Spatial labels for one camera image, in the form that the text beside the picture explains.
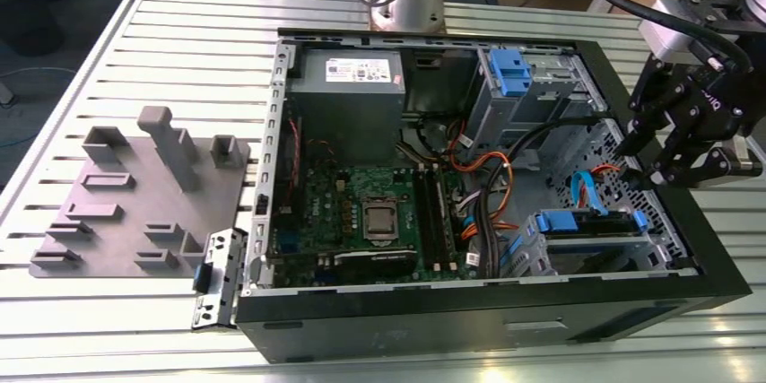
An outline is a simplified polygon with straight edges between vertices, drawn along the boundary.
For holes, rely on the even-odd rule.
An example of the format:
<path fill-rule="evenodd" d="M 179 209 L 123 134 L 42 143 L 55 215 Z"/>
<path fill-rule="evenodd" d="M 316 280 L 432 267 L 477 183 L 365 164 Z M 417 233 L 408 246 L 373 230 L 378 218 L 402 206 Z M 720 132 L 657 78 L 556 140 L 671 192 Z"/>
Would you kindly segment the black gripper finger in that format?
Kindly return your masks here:
<path fill-rule="evenodd" d="M 672 117 L 672 110 L 688 96 L 687 74 L 691 66 L 669 63 L 654 55 L 648 58 L 638 83 L 633 89 L 629 108 L 633 119 L 628 135 L 618 147 L 618 154 L 636 156 L 656 138 L 656 131 L 673 125 L 665 152 L 679 151 L 691 140 L 691 122 Z"/>
<path fill-rule="evenodd" d="M 679 126 L 668 126 L 657 133 L 661 153 L 679 141 L 680 130 Z M 724 141 L 684 141 L 675 150 L 677 152 L 663 169 L 656 167 L 661 153 L 653 157 L 648 179 L 656 185 L 703 188 L 760 175 L 760 156 L 741 133 Z"/>

